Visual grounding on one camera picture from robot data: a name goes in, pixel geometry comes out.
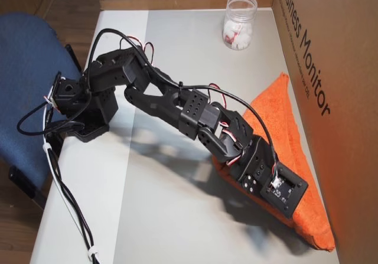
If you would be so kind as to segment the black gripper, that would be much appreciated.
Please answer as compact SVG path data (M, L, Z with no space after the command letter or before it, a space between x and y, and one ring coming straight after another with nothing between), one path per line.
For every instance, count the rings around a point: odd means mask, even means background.
M248 194L260 195L264 186L273 179L271 147L261 136L253 135L252 145L246 154L247 157L241 163L238 182Z

